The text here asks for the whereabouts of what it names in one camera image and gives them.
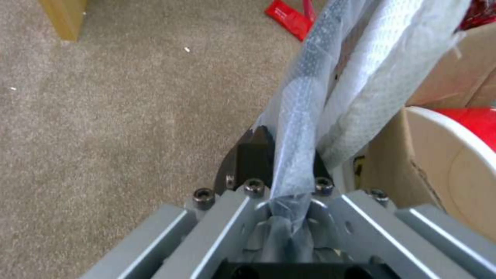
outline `red packaging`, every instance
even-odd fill
[[[496,0],[472,0],[460,29],[468,30],[496,22]]]
[[[311,22],[315,21],[316,16],[311,0],[303,0],[303,13]]]
[[[281,0],[274,0],[265,13],[303,41],[310,31],[312,22]]]
[[[436,111],[465,126],[496,152],[496,109],[436,109]]]

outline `gray metal frame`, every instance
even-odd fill
[[[201,215],[163,206],[83,278],[210,278],[224,259],[266,248],[268,197],[267,188],[263,197],[226,191]],[[493,243],[430,206],[394,211],[362,191],[314,196],[314,251],[329,262],[380,259],[402,278],[496,278]]]
[[[81,278],[149,278],[195,225],[192,211],[163,205]]]

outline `black plastic part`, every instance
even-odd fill
[[[274,153],[275,142],[267,127],[260,126],[254,132],[246,131],[224,157],[215,177],[215,193],[221,195],[227,189],[226,175],[234,177],[232,190],[236,190],[249,178],[258,178],[270,188],[274,169]],[[313,175],[330,178],[317,152],[315,152],[313,163]]]
[[[397,279],[385,264],[339,263],[229,263],[224,261],[214,279]]]

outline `bubble wrap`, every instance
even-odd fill
[[[333,169],[353,156],[405,104],[441,56],[457,42],[458,36],[453,35],[453,31],[463,18],[469,2],[422,2],[412,23],[385,60],[368,77],[345,113],[319,140],[318,151],[327,169]],[[373,48],[367,55],[375,55],[376,50]],[[367,67],[367,63],[368,60],[363,60],[363,67]]]
[[[326,5],[283,86],[254,125],[267,126],[276,139],[271,187],[274,215],[296,223],[305,216],[310,203],[307,193],[314,189],[316,120],[322,113],[329,75],[342,41],[371,2],[335,0]]]
[[[453,45],[469,0],[377,2],[330,0],[253,126],[267,126],[276,139],[263,261],[311,261],[304,219],[314,191],[315,148],[331,171],[370,141]],[[369,8],[373,15],[363,20]],[[350,34],[359,20],[365,30]],[[340,57],[343,45],[356,45],[349,57],[348,51]],[[341,71],[333,87],[330,77]]]
[[[329,131],[341,116],[368,78],[377,70],[401,34],[411,24],[414,14],[419,10],[423,0],[383,0],[365,28],[358,43],[353,46],[346,67],[339,76],[339,81],[332,90],[327,104],[320,116],[317,138]]]

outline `beige carpet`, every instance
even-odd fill
[[[77,43],[2,3],[0,277],[75,278],[212,186],[301,45],[269,3],[90,0]]]

